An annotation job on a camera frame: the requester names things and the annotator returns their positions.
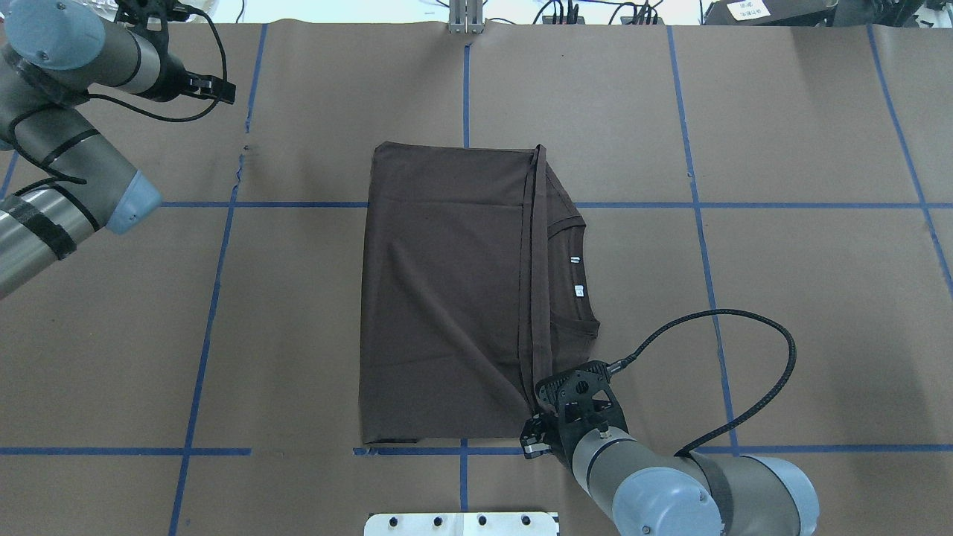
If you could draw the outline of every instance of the blue tape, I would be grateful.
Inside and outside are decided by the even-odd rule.
[[[874,27],[867,25],[867,39],[870,41],[870,50],[874,54],[874,68],[877,70],[877,77],[881,81],[883,98],[887,103],[887,110],[890,112],[890,120],[893,121],[894,129],[897,131],[897,138],[900,140],[900,147],[903,151],[903,159],[906,160],[906,168],[910,172],[910,179],[913,181],[913,188],[917,191],[917,199],[923,209],[923,218],[926,219],[926,226],[930,230],[930,239],[933,241],[933,249],[937,252],[937,258],[940,260],[940,269],[943,272],[943,279],[946,281],[946,290],[953,298],[953,277],[950,276],[949,264],[946,262],[946,254],[937,237],[937,229],[933,225],[933,216],[930,215],[930,209],[926,204],[926,197],[923,195],[923,186],[920,178],[917,176],[917,168],[913,165],[913,158],[910,156],[910,149],[906,145],[906,136],[903,135],[903,128],[900,126],[900,120],[897,117],[897,110],[894,108],[893,98],[890,96],[890,89],[887,87],[886,77],[883,76],[883,66],[881,65],[881,55],[877,49],[877,39],[874,36]]]
[[[688,178],[692,190],[692,206],[695,209],[695,225],[699,233],[699,246],[701,247],[701,266],[705,274],[705,287],[708,290],[708,306],[712,309],[718,309],[715,300],[715,285],[712,282],[711,263],[708,259],[708,243],[705,241],[704,223],[701,220],[701,201],[699,198],[699,185],[695,177],[695,163],[692,160],[692,146],[688,140],[688,119],[685,116],[685,102],[681,92],[681,78],[679,76],[679,60],[675,50],[675,35],[672,27],[667,26],[668,32],[668,51],[672,59],[672,75],[675,78],[675,98],[679,103],[679,120],[681,122],[681,139],[685,147],[685,164],[688,168]],[[721,340],[721,324],[717,316],[712,317],[712,323],[715,325],[715,339],[718,342],[718,360],[721,369],[721,394],[724,399],[724,412],[728,421],[735,419],[735,409],[731,403],[731,387],[728,382],[728,367],[724,359],[724,344]],[[734,429],[728,432],[732,447],[738,446],[738,434]]]
[[[19,153],[13,153],[10,157],[10,165],[7,166],[7,174],[3,177],[3,186],[0,187],[0,199],[7,196],[7,189],[10,187],[10,181],[13,180],[13,170],[16,169],[16,161],[20,158]]]
[[[583,201],[580,209],[694,209],[696,203],[677,201]],[[785,203],[760,201],[701,201],[698,206],[708,209],[806,209],[806,210],[920,210],[921,203]],[[228,201],[166,201],[164,208],[209,209],[228,208]],[[239,209],[366,209],[367,201],[237,201]],[[926,203],[930,210],[953,209],[953,203]]]
[[[175,502],[172,504],[172,520],[169,521],[169,536],[175,536],[178,530],[179,513],[182,511],[182,498],[185,496],[185,481],[189,474],[188,454],[182,456],[182,465],[179,466],[178,487],[175,490]]]
[[[265,39],[268,37],[268,25],[261,25],[261,36],[258,38],[258,56],[254,60],[254,74],[252,88],[248,92],[248,116],[245,117],[245,134],[252,131],[252,113],[254,112],[254,98],[258,95],[258,76],[261,74],[261,59],[265,55]]]
[[[185,448],[101,446],[0,446],[0,456],[182,456]],[[191,456],[251,456],[250,448],[194,448]]]
[[[183,448],[5,446],[0,456],[181,456]]]
[[[693,203],[677,202],[582,202],[576,203],[580,209],[690,209]]]
[[[518,446],[381,446],[355,448],[355,456],[459,456],[466,451],[468,456],[522,456]]]
[[[240,182],[232,187],[229,213],[225,218],[225,232],[222,234],[222,247],[218,252],[218,265],[215,268],[215,283],[212,289],[212,303],[209,305],[209,317],[205,324],[205,339],[202,341],[202,355],[198,362],[198,373],[195,376],[192,410],[189,412],[189,426],[186,429],[185,435],[185,452],[182,455],[182,465],[179,468],[179,479],[175,488],[175,502],[172,504],[172,520],[169,522],[170,536],[175,536],[175,532],[178,530],[178,518],[179,513],[182,511],[182,498],[185,495],[185,484],[189,475],[190,451],[192,450],[193,439],[195,437],[195,423],[198,421],[198,407],[202,400],[202,387],[205,383],[205,371],[209,362],[209,349],[212,347],[212,327],[215,322],[215,314],[218,310],[218,297],[222,289],[222,269],[225,266],[225,256],[228,252],[229,240],[232,235],[232,222],[235,214],[234,205],[238,199],[238,186],[240,186]]]
[[[459,456],[463,449],[451,446],[446,448],[382,447],[356,448],[356,456]],[[953,444],[778,444],[778,445],[738,445],[738,446],[700,446],[696,449],[702,454],[816,454],[825,452],[854,452],[874,454],[878,452],[953,452]],[[467,448],[468,456],[522,456],[518,447]]]
[[[703,446],[698,449],[702,454],[826,454],[857,453],[875,454],[878,452],[953,452],[953,444],[778,444],[778,445],[742,445]]]
[[[193,448],[189,456],[251,456],[250,448]]]
[[[468,488],[467,478],[470,473],[469,464],[469,441],[460,440],[460,511],[470,510],[470,490]]]
[[[463,147],[470,148],[470,47],[463,47]]]

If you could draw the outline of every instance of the white label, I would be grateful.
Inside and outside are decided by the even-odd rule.
[[[752,20],[771,16],[761,0],[744,0],[728,4],[728,10],[735,20]]]

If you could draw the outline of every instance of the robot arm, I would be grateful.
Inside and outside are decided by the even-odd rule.
[[[788,365],[775,387],[744,414],[676,456],[660,456],[629,435],[609,380],[665,330],[719,314],[751,318],[781,331],[788,342]],[[810,480],[796,466],[754,456],[709,459],[694,450],[767,405],[787,382],[794,361],[790,333],[759,315],[716,309],[674,320],[624,360],[590,361],[537,384],[539,399],[552,410],[526,423],[520,437],[524,456],[555,454],[622,536],[810,536],[820,506]]]
[[[0,150],[15,149],[51,175],[0,201],[0,299],[101,227],[125,233],[162,201],[74,108],[89,100],[89,85],[159,102],[213,99],[204,113],[176,122],[234,103],[226,72],[224,79],[188,72],[168,53],[168,22],[204,13],[175,0],[119,5],[111,23],[73,0],[0,1],[9,39],[0,50]],[[149,30],[150,20],[161,30]]]

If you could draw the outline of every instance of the black velcro strap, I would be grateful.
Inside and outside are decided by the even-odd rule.
[[[56,158],[59,158],[60,156],[62,156],[63,153],[65,153],[66,151],[68,151],[68,150],[72,149],[73,147],[79,145],[79,142],[83,141],[84,139],[86,139],[86,138],[88,138],[88,137],[93,137],[93,136],[95,136],[95,135],[99,135],[99,131],[97,131],[96,129],[89,129],[89,130],[87,130],[87,131],[83,131],[83,132],[81,132],[81,133],[79,133],[79,134],[77,134],[77,135],[71,137],[70,139],[68,139],[68,140],[64,141],[63,143],[61,143],[61,144],[59,145],[59,147],[57,147],[56,149],[53,149],[52,151],[50,151],[50,153],[47,155],[47,157],[44,158],[43,161],[40,162],[40,165],[37,166],[37,167],[39,167],[40,169],[46,169],[46,168],[48,168],[48,167],[50,166],[50,164],[52,164],[53,161],[56,160]]]
[[[36,207],[17,197],[7,197],[0,203],[0,211],[10,215],[21,225],[29,229],[37,238],[47,244],[56,258],[63,260],[70,253],[76,251],[76,242],[72,240],[66,229],[55,224],[46,215],[36,210]]]
[[[708,488],[711,489],[712,499],[718,505],[718,512],[721,514],[721,522],[724,523],[722,534],[731,534],[731,523],[735,519],[735,498],[731,494],[731,486],[728,485],[728,479],[711,458],[692,451],[689,456],[699,465],[701,472],[708,481]]]

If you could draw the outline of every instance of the brown t-shirt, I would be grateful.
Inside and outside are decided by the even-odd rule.
[[[384,143],[364,246],[365,443],[517,437],[534,385],[589,358],[585,222],[529,151]]]

